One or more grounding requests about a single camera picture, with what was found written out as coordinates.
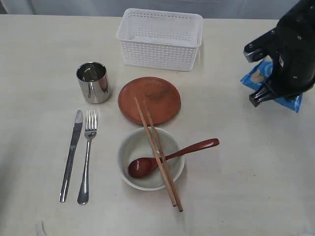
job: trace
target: brown plate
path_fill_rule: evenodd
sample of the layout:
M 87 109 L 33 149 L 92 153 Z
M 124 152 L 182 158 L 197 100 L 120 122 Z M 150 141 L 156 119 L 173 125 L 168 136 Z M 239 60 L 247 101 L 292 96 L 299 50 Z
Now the brown plate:
M 177 89 L 168 81 L 157 77 L 141 77 L 130 81 L 119 93 L 118 105 L 129 120 L 142 124 L 134 98 L 142 108 L 147 124 L 148 118 L 143 108 L 145 99 L 154 124 L 172 119 L 181 108 L 181 97 Z

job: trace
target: butter knife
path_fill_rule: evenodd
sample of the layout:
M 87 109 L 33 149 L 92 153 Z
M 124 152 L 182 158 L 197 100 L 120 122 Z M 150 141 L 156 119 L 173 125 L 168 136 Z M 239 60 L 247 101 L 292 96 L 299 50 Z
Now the butter knife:
M 83 114 L 81 110 L 78 110 L 77 115 L 75 117 L 67 164 L 65 166 L 65 171 L 64 171 L 64 176 L 63 176 L 63 185 L 61 187 L 61 192 L 60 192 L 59 201 L 61 203 L 64 203 L 67 198 L 74 153 L 75 153 L 75 149 L 77 147 L 77 144 L 80 138 L 82 124 L 83 124 Z

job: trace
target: white plastic basket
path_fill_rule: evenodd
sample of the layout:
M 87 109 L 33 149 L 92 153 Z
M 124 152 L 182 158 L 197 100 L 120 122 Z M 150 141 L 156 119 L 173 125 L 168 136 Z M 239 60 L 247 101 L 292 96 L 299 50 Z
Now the white plastic basket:
M 116 37 L 126 65 L 191 71 L 201 45 L 197 14 L 129 8 Z

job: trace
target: metal cup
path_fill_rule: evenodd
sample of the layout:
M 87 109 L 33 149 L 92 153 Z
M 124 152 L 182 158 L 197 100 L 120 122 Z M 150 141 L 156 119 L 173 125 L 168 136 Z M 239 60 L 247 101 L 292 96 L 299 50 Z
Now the metal cup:
M 106 67 L 98 62 L 87 62 L 77 69 L 77 78 L 84 98 L 90 103 L 101 103 L 110 96 Z

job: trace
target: chopsticks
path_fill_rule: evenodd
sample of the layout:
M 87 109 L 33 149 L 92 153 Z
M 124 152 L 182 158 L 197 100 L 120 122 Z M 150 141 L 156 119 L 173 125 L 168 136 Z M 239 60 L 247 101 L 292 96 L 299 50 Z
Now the chopsticks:
M 138 100 L 137 100 L 136 97 L 134 98 L 134 101 L 136 103 L 136 106 L 137 106 L 137 109 L 138 109 L 138 112 L 139 112 L 139 115 L 140 115 L 143 127 L 144 127 L 144 129 L 146 131 L 146 134 L 148 136 L 151 148 L 152 148 L 153 153 L 154 153 L 154 157 L 156 158 L 158 168 L 159 168 L 159 170 L 161 172 L 161 175 L 162 175 L 162 178 L 164 180 L 165 187 L 166 187 L 168 195 L 169 195 L 169 197 L 171 199 L 171 202 L 172 202 L 174 207 L 178 206 L 179 212 L 182 212 L 183 211 L 183 207 L 182 207 L 182 204 L 181 204 L 181 201 L 180 201 L 180 198 L 179 198 L 179 194 L 178 194 L 177 189 L 175 187 L 175 184 L 174 184 L 174 181 L 173 181 L 173 176 L 172 176 L 172 174 L 170 172 L 169 166 L 168 166 L 168 164 L 166 162 L 165 155 L 164 155 L 164 152 L 163 152 L 163 149 L 162 149 L 162 146 L 161 146 L 161 142 L 160 142 L 160 139 L 158 137 L 157 130 L 154 127 L 154 124 L 153 124 L 153 121 L 152 121 L 152 117 L 151 117 L 150 112 L 148 110 L 147 104 L 145 103 L 145 101 L 143 101 L 143 104 L 144 104 L 144 107 L 145 107 L 145 110 L 146 110 L 146 113 L 147 113 L 147 117 L 148 117 L 151 129 L 153 131 L 153 134 L 154 134 L 154 139 L 155 139 L 155 142 L 156 142 L 157 147 L 159 149 L 159 153 L 161 155 L 161 158 L 162 158 L 162 161 L 163 161 L 163 165 L 164 165 L 165 170 L 166 170 L 166 174 L 165 174 L 163 165 L 162 165 L 162 163 L 160 161 L 160 158 L 158 156 L 157 148 L 156 148 L 156 146 L 154 144 L 153 138 L 152 138 L 151 133 L 150 133 L 150 131 L 148 129 L 148 125 L 147 125 L 147 123 L 146 123 L 146 121 L 144 119 L 143 113 L 141 111 L 140 105 L 139 105 Z

